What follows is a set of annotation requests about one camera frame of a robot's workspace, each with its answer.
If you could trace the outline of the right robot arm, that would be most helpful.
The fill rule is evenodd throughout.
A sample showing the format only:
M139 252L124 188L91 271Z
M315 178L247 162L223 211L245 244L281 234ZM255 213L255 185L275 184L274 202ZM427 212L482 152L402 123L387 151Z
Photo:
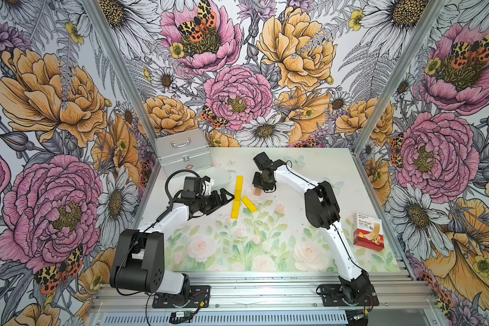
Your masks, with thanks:
M377 306L378 296L369 274L358 264L344 235L340 207L331 184L305 177L293 171L287 162L271 160L265 152L256 155L253 162L259 169L253 177L254 187L270 193L281 183L304 196L305 217L323 232L338 268L341 300L349 306Z

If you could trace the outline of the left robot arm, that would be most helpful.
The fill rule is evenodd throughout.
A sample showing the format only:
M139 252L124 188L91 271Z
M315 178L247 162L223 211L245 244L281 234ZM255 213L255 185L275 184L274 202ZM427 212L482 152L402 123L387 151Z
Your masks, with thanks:
M187 274L166 269L166 242L183 224L208 216L235 200L224 188L212 190L209 177L197 173L183 180L183 188L172 194L166 180L168 203L156 219L139 229L126 229L118 239L110 286L122 296L138 293L155 295L167 304L184 306L191 302Z

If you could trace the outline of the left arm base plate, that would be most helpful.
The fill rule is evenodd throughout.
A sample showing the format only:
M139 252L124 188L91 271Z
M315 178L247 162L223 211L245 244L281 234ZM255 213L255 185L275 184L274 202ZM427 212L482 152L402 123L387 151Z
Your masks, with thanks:
M210 296L210 285L191 285L188 294L157 293L152 308L208 308Z

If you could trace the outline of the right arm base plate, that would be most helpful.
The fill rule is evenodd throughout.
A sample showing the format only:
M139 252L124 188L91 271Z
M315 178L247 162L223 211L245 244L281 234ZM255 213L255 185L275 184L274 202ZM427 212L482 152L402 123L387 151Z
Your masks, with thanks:
M379 306L378 295L372 285L365 292L354 295L350 290L338 284L323 284L316 288L324 307L366 307L372 309Z

